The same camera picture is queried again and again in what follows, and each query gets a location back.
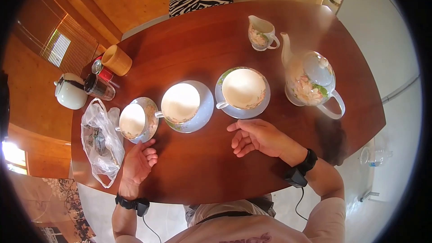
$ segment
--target black cable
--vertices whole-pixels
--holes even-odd
[[[161,240],[160,236],[159,236],[155,231],[153,231],[152,228],[148,227],[146,221],[144,220],[144,215],[143,215],[143,222],[144,222],[144,224],[147,226],[147,228],[149,228],[150,231],[152,231],[152,232],[153,232],[153,233],[154,233],[154,234],[159,238],[159,242],[162,243],[162,240]]]
[[[297,212],[297,207],[299,206],[301,200],[303,199],[303,196],[305,195],[305,190],[303,188],[301,188],[302,192],[301,192],[301,198],[299,200],[299,202],[297,203],[297,205],[295,206],[295,212],[297,213],[297,215],[299,215],[300,217],[302,217],[303,219],[305,219],[306,221],[308,219],[306,219],[305,217],[301,216],[298,212]]]

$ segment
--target plastic water bottle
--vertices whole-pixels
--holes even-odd
[[[365,147],[362,150],[360,161],[362,164],[368,164],[370,167],[378,167],[384,165],[389,158],[393,156],[393,151],[375,150],[375,158],[372,159],[371,149]]]

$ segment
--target person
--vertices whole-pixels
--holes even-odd
[[[261,119],[238,120],[227,127],[235,133],[231,147],[241,158],[253,150],[280,158],[294,167],[306,158],[308,150]],[[137,144],[127,155],[118,194],[127,200],[138,198],[140,183],[157,163],[156,150],[150,148],[154,139]],[[309,215],[305,229],[300,232],[276,220],[253,202],[198,205],[186,208],[188,229],[175,235],[167,243],[273,243],[273,242],[343,242],[345,237],[345,202],[342,177],[338,171],[318,158],[306,173],[310,187],[321,197]],[[220,216],[221,212],[244,212],[243,216]],[[117,205],[112,215],[116,243],[140,243],[135,237],[137,213]]]

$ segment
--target red can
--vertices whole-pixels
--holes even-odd
[[[104,79],[106,82],[110,82],[114,77],[114,73],[110,71],[107,67],[102,65],[102,56],[96,57],[92,65],[92,72],[97,74],[100,78]]]

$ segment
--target pink shirt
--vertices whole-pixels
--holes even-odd
[[[254,215],[211,219],[191,226],[166,243],[337,243],[345,240],[345,202],[341,198],[333,197],[319,202],[310,213],[303,232],[292,229],[266,214],[261,214],[252,203],[234,204],[228,207],[227,204],[230,203],[215,204],[215,206],[203,207],[201,210],[200,206],[195,213],[196,222],[208,217],[207,214],[203,214],[204,212],[200,212],[202,210],[213,215],[215,212],[224,212],[229,208],[230,211],[253,211],[250,213]],[[133,236],[124,235],[119,236],[116,243],[142,242]]]

